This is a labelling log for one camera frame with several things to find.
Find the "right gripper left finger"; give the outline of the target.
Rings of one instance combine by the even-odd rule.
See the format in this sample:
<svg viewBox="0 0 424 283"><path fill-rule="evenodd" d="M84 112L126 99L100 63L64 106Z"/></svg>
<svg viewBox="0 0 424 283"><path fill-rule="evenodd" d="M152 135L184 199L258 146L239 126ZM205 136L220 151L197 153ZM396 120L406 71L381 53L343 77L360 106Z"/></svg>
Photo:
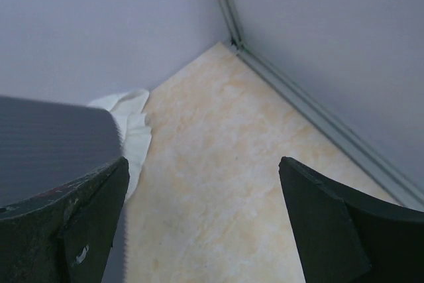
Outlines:
<svg viewBox="0 0 424 283"><path fill-rule="evenodd" d="M2 282L101 282L129 185L120 157L1 208Z"/></svg>

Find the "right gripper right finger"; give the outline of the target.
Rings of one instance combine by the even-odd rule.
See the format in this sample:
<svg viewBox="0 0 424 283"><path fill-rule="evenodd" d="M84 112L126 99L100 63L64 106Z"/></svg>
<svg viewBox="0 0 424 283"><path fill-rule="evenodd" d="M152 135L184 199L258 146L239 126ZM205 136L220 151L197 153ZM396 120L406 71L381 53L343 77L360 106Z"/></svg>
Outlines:
<svg viewBox="0 0 424 283"><path fill-rule="evenodd" d="M283 157L280 183L306 282L422 282L423 212Z"/></svg>

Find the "grey slatted bin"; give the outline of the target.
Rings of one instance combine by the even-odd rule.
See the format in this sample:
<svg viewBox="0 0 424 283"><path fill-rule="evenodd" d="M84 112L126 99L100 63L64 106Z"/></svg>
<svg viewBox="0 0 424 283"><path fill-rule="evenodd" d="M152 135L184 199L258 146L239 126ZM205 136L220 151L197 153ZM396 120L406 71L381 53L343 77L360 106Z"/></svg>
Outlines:
<svg viewBox="0 0 424 283"><path fill-rule="evenodd" d="M72 182L120 157L124 158L119 132L106 110L1 98L1 208ZM124 280L123 208L101 282Z"/></svg>

